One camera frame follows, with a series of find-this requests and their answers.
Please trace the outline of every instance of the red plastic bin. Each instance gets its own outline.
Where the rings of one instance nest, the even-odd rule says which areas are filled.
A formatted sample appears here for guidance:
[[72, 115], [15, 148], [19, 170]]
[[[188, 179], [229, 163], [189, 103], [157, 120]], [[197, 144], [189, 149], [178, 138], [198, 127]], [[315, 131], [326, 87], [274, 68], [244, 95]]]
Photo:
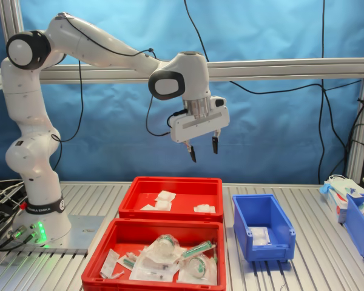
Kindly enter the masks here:
[[[162, 191], [176, 193], [170, 211], [140, 210], [155, 206]], [[214, 206], [216, 213], [197, 213], [200, 204]], [[136, 177], [119, 207], [120, 218], [223, 221], [222, 181], [215, 178]]]
[[[157, 237], [170, 234], [179, 240], [181, 247], [193, 247], [203, 241], [217, 243], [217, 286], [200, 284], [176, 283], [177, 272], [172, 283], [132, 281], [129, 280], [130, 270], [120, 264], [116, 264], [113, 273], [124, 270], [124, 275], [118, 279], [104, 279], [99, 271], [104, 264], [109, 249], [123, 256], [126, 252], [139, 254], [144, 246], [152, 244]], [[213, 251], [205, 252], [211, 257]], [[91, 257], [85, 271], [82, 274], [84, 291], [196, 291], [196, 290], [226, 290], [225, 254], [224, 254], [224, 230], [218, 222], [199, 221], [162, 221], [144, 219], [114, 219], [109, 224], [103, 238]]]

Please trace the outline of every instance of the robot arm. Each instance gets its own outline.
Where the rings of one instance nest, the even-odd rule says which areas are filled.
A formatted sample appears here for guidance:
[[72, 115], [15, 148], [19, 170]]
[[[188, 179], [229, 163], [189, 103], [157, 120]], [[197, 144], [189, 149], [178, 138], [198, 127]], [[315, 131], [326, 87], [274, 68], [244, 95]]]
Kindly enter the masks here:
[[220, 129], [229, 124], [225, 99], [211, 96], [206, 60], [196, 52], [183, 52], [171, 61], [160, 61], [86, 21], [59, 13], [45, 32], [12, 36], [7, 55], [1, 65], [2, 88], [9, 116], [19, 125], [22, 136], [10, 146], [5, 159], [22, 176], [28, 196], [26, 212], [16, 217], [13, 227], [25, 226], [26, 236], [32, 226], [43, 221], [45, 235], [36, 234], [37, 245], [58, 239], [70, 230], [58, 175], [49, 163], [59, 145], [51, 135], [60, 135], [44, 106], [39, 81], [42, 69], [72, 55], [94, 66], [117, 65], [150, 75], [149, 90], [154, 97], [167, 100], [182, 96], [184, 110], [169, 119], [171, 138], [184, 142], [194, 161], [189, 140], [214, 132], [212, 142], [217, 153]]

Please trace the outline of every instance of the led light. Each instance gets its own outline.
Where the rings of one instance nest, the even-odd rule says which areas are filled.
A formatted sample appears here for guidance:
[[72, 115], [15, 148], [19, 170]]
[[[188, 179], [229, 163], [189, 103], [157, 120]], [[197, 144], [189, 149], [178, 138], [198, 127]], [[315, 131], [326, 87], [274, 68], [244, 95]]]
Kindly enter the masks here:
[[39, 232], [41, 233], [41, 240], [38, 241], [38, 243], [43, 243], [44, 241], [47, 241], [47, 236], [44, 231], [42, 222], [38, 221], [38, 226], [39, 226]]

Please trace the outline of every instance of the blue plastic bin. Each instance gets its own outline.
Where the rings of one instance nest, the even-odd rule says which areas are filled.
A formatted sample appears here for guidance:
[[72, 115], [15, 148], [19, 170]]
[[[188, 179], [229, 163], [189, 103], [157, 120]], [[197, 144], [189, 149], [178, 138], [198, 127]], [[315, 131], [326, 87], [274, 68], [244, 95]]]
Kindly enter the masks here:
[[[234, 195], [234, 230], [248, 262], [294, 258], [295, 230], [273, 194]], [[253, 246], [248, 227], [267, 227], [271, 245]]]
[[359, 205], [364, 202], [364, 194], [362, 195], [361, 198], [346, 196], [348, 198], [348, 209], [344, 225], [357, 250], [364, 257], [364, 216], [359, 210]]

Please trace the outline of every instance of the metal table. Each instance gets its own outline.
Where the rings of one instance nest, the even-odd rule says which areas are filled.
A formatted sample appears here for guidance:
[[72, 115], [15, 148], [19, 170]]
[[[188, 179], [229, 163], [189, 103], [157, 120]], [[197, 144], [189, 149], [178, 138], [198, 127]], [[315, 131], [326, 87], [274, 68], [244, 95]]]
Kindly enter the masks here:
[[[67, 211], [105, 215], [88, 255], [0, 253], [0, 290], [81, 290], [81, 274], [130, 182], [63, 182]], [[294, 259], [247, 263], [233, 231], [234, 194], [273, 193], [297, 232]], [[227, 290], [364, 291], [364, 259], [334, 221], [318, 186], [223, 184]]]

